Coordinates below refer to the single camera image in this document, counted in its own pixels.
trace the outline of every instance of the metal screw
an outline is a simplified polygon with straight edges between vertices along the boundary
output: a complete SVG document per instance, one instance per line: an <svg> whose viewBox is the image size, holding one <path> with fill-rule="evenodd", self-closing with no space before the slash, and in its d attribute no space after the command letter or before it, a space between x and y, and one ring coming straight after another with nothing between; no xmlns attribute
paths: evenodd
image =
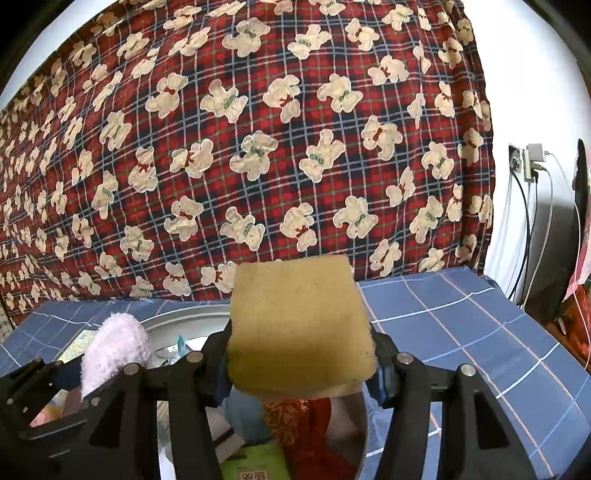
<svg viewBox="0 0 591 480"><path fill-rule="evenodd" d="M187 362L190 364L198 364L201 360L203 360L203 354L201 352L190 352L187 355Z"/></svg>
<svg viewBox="0 0 591 480"><path fill-rule="evenodd" d="M138 364L127 364L123 368L123 373L125 375L135 375L139 371Z"/></svg>
<svg viewBox="0 0 591 480"><path fill-rule="evenodd" d="M470 364L464 364L464 365L462 365L462 367L460 368L460 370L467 377L473 377L474 375L476 375L476 368L474 368Z"/></svg>
<svg viewBox="0 0 591 480"><path fill-rule="evenodd" d="M410 353L400 352L398 355L396 355L396 360L404 365L409 365L413 362L414 357Z"/></svg>

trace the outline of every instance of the electrical cord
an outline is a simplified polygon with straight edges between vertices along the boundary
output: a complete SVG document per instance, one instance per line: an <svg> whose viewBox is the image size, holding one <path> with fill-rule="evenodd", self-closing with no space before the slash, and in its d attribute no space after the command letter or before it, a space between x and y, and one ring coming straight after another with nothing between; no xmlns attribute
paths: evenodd
<svg viewBox="0 0 591 480"><path fill-rule="evenodd" d="M548 236L550 235L550 225L552 225L552 212L554 210L554 183L552 182L552 175L550 175L550 172L548 172L548 170L546 170L544 167L542 167L542 166L538 166L538 167L543 169L543 171L545 171L548 174L548 178L550 179L550 214L548 215L548 225L546 226L546 233L544 235L544 243L542 244L542 251L540 252L540 258L538 259L538 263L535 266L534 273L531 276L530 286L527 289L527 294L525 295L525 300L523 301L523 304L521 305L521 310L525 310L525 305L527 304L527 300L530 297L531 286L534 284L535 275L536 275L536 273L538 273L538 269L540 268L540 264L542 263L544 251L546 250L546 244L548 243Z"/></svg>
<svg viewBox="0 0 591 480"><path fill-rule="evenodd" d="M531 248L531 239L534 236L535 221L538 219L538 173L536 171L533 171L532 174L534 174L534 178L535 178L535 210L534 210L534 221L531 222L530 248ZM527 263L525 264L524 289L521 292L521 297L519 299L519 303L517 304L519 307L521 307L523 305L523 294L525 292L525 287L527 286L527 274L530 269L530 260L531 260L531 255L528 255Z"/></svg>
<svg viewBox="0 0 591 480"><path fill-rule="evenodd" d="M562 165L560 165L560 162L558 161L558 158L556 158L556 155L554 155L553 153L550 152L544 152L546 155L550 155L551 157L554 158L554 161L557 163L558 168L560 169L560 173L562 173L562 176L564 178L564 181L569 189L570 192L573 192L573 189L571 187L571 185L569 184L568 179L566 178L566 173L564 173L564 170L562 169ZM579 270L579 257L581 255L581 248L582 248L582 233L581 233L581 214L579 212L579 207L577 207L577 202L575 201L574 198L574 192L573 192L573 203L574 203L574 209L577 212L577 231L579 233L579 243L577 244L577 261L574 265L574 273L576 275L576 273ZM587 341L588 341L588 352L587 352L587 363L585 364L585 370L587 370L587 367L589 366L589 361L591 360L591 338L589 336L589 327L587 325L587 321L585 320L585 316L583 315L583 310L581 309L581 305L579 304L579 299L577 298L577 293L575 291L574 293L574 302L577 304L577 308L579 310L579 314L581 315L581 319L583 321L583 326L585 327L585 333L587 333Z"/></svg>
<svg viewBox="0 0 591 480"><path fill-rule="evenodd" d="M521 278L521 274L523 273L523 269L525 268L525 264L527 262L527 259L530 257L530 245L531 245L530 213L529 213L529 208L527 205L527 200L525 198L525 192L523 191L523 187L521 186L521 182L519 181L519 178L517 177L517 175L515 175L515 172L513 170L511 170L511 175L513 176L515 181L517 181L517 185L518 185L519 190L521 192L521 197L523 198L523 205L525 207L525 223L526 223L526 227L527 227L527 236L525 239L525 252L523 255L523 261L521 262L521 268L519 269L519 274L517 275L517 280L515 281L515 285L513 286L511 293L509 293L509 296L507 297L509 299L511 299L511 297L517 291L517 287L519 286L519 279Z"/></svg>

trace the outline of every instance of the white cable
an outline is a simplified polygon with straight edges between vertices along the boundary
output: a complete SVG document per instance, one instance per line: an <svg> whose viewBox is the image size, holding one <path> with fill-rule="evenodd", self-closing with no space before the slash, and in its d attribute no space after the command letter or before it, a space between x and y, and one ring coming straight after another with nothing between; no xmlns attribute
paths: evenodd
<svg viewBox="0 0 591 480"><path fill-rule="evenodd" d="M538 269L540 267L540 264L542 263L542 257L544 256L546 244L548 243L548 236L550 234L550 225L552 224L552 211L554 207L554 184L552 183L552 176L550 175L550 172L546 169L544 169L544 171L548 174L548 178L550 179L550 214L548 215L548 225L546 226L546 234L544 237L544 243L542 244L540 258L538 259L538 263L535 266L534 273L531 276L530 286L527 289L527 295L525 295L525 300L523 301L523 305L521 305L521 310L525 310L525 304L527 303L527 299L530 297L531 286L534 284L535 275L536 273L538 273Z"/></svg>
<svg viewBox="0 0 591 480"><path fill-rule="evenodd" d="M558 158L556 158L556 155L554 155L553 153L547 152L547 155L551 155L554 158L554 161L558 164L558 168L560 169L560 173L562 173L562 176L564 178L564 181L566 182L566 186L568 188L568 190L570 192L573 192L573 189L571 187L571 184L569 183L568 179L566 178L566 174L564 173L564 170L562 169L562 165L560 165L560 162L558 161ZM574 265L574 277L575 277L575 281L576 280L576 276L577 276L577 272L579 270L579 257L581 255L581 248L582 248L582 238L581 238L581 214L579 213L579 207L577 207L577 202L574 199L574 192L573 192L573 203L574 203L574 209L577 212L577 231L579 233L579 243L577 244L579 246L578 251L577 251L577 261ZM574 292L574 302L577 304L577 308L579 310L579 313L581 315L581 319L583 321L583 325L585 327L585 332L587 333L587 341L588 341L588 352L587 352L587 363L585 364L585 370L587 370L587 367L589 366L589 360L591 360L591 338L589 336L589 327L587 325L587 320L585 319L585 316L583 315L583 310L581 309L581 305L579 304L579 299L577 298L577 292Z"/></svg>

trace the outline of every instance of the green package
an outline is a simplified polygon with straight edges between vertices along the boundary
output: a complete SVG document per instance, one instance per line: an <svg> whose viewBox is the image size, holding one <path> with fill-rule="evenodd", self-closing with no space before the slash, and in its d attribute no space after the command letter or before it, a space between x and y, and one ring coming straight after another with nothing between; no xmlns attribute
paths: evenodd
<svg viewBox="0 0 591 480"><path fill-rule="evenodd" d="M220 468L224 480L290 480L285 456L275 442L241 448Z"/></svg>

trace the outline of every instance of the black cable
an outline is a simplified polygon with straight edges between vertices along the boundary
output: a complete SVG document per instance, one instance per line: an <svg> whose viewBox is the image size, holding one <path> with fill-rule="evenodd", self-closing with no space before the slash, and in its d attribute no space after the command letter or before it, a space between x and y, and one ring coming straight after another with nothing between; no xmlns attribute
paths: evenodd
<svg viewBox="0 0 591 480"><path fill-rule="evenodd" d="M513 170L511 170L511 175L517 181L517 186L519 187L519 190L521 192L521 196L523 197L523 205L525 206L525 223L527 226L527 238L525 240L525 252L524 252L524 256L523 256L523 262L521 262L521 268L519 269L519 275L517 275L517 281L515 282L515 285L513 286L511 293L509 293L509 296L507 297L508 299L511 299L511 297L515 294L515 292L517 290L517 286L519 285L519 279L521 278L521 274L523 273L523 269L525 268L525 263L527 262L527 259L530 256L530 242L531 242L530 213L528 211L527 200L525 199L525 192L523 191L523 187L521 186L521 182L519 181L519 179L517 178L517 175L515 175L515 172Z"/></svg>
<svg viewBox="0 0 591 480"><path fill-rule="evenodd" d="M538 176L537 176L537 172L533 172L535 173L535 210L534 210L534 221L531 224L531 236L530 236L530 241L531 241L531 237L534 236L534 229L535 229L535 221L538 218ZM530 269L530 260L531 260L531 255L528 255L527 257L527 263L525 264L525 284L527 285L527 272ZM525 292L525 289L523 289L523 291L521 292L521 298L519 299L519 303L517 305L519 305L520 307L523 305L523 294Z"/></svg>

